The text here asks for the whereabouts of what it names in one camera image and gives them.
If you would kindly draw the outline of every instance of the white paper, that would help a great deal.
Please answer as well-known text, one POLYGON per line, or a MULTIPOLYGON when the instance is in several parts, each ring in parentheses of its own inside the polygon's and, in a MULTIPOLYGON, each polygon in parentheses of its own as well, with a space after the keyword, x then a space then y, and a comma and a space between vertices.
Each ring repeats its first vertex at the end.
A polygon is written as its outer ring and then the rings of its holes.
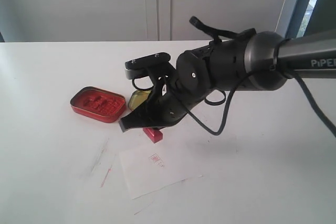
POLYGON ((162 140, 124 151, 120 160, 132 199, 200 176, 196 160, 178 141, 162 140))

